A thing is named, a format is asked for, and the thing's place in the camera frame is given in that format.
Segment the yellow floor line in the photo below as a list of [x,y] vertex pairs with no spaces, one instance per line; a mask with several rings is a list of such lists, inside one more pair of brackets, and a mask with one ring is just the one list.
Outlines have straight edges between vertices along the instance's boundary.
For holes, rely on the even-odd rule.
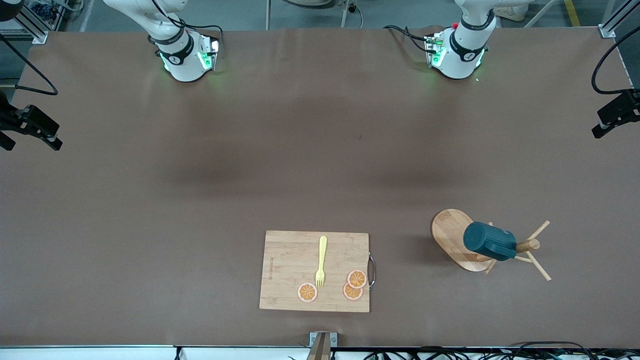
[[580,26],[580,20],[578,19],[578,13],[575,12],[575,6],[572,0],[564,0],[566,6],[566,12],[569,13],[569,19],[571,20],[571,26]]

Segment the wooden mug holder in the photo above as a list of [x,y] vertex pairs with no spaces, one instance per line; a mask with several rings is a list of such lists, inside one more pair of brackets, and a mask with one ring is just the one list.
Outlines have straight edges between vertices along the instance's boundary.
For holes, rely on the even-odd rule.
[[[431,222],[431,234],[438,245],[458,264],[461,268],[471,271],[484,271],[489,274],[497,260],[480,255],[476,252],[468,250],[463,241],[465,229],[473,220],[464,212],[457,209],[446,209],[439,212]],[[535,230],[525,241],[518,243],[516,250],[518,253],[526,254],[526,258],[516,256],[515,259],[525,263],[533,264],[542,276],[550,281],[551,277],[545,271],[536,258],[531,254],[531,250],[540,248],[540,242],[536,237],[549,225],[549,221],[545,221],[538,230]]]

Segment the wooden peg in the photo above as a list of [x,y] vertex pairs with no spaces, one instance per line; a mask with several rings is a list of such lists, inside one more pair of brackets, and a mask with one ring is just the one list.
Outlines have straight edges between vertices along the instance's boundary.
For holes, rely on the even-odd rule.
[[527,252],[537,249],[540,249],[540,241],[538,241],[537,239],[529,238],[516,244],[517,252]]
[[540,225],[540,227],[538,228],[538,230],[535,230],[535,231],[533,232],[533,234],[531,234],[531,236],[527,238],[527,240],[528,240],[528,239],[535,239],[535,238],[536,238],[536,236],[538,236],[538,235],[540,235],[540,233],[542,233],[542,230],[546,229],[546,228],[547,228],[547,226],[549,226],[549,224],[551,224],[551,223],[549,222],[549,220],[545,221],[542,225]]
[[531,254],[531,251],[527,251],[525,254],[527,254],[527,256],[529,257],[529,259],[531,260],[533,265],[538,269],[538,271],[542,274],[542,276],[545,278],[545,280],[546,281],[551,281],[551,276],[549,276],[549,274],[547,274],[545,269],[542,268],[542,265],[540,265],[538,260],[536,260],[536,258],[533,257],[533,254]]
[[524,263],[529,263],[529,264],[533,263],[533,261],[531,261],[530,259],[523,258],[522,256],[516,256],[514,259],[523,261]]
[[482,262],[482,261],[489,261],[489,260],[495,260],[495,259],[489,258],[488,256],[480,255],[480,254],[476,255],[476,261]]

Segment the oval wooden base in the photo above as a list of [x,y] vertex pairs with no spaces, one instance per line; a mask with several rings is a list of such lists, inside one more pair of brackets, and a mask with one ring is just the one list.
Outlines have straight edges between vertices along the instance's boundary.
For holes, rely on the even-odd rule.
[[476,261],[477,254],[468,250],[463,242],[465,229],[472,222],[473,220],[460,210],[442,210],[431,222],[431,234],[461,268],[473,272],[484,271],[489,267],[491,260]]

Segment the green led light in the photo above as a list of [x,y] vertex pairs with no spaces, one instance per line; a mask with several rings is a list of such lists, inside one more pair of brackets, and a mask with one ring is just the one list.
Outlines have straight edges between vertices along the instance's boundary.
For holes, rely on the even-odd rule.
[[484,55],[484,50],[478,56],[478,62],[476,63],[476,67],[480,66],[480,62],[482,61],[482,55]]
[[198,52],[198,57],[200,59],[200,62],[202,63],[202,67],[205,70],[209,70],[211,69],[211,57],[207,54],[202,54],[200,51]]
[[433,66],[439,67],[440,65],[442,65],[442,59],[444,59],[444,56],[446,54],[447,49],[444,46],[441,47],[440,50],[433,55]]
[[166,60],[165,60],[164,56],[162,55],[162,53],[160,53],[160,59],[162,59],[162,62],[164,63],[164,69],[169,71],[169,65],[167,65]]

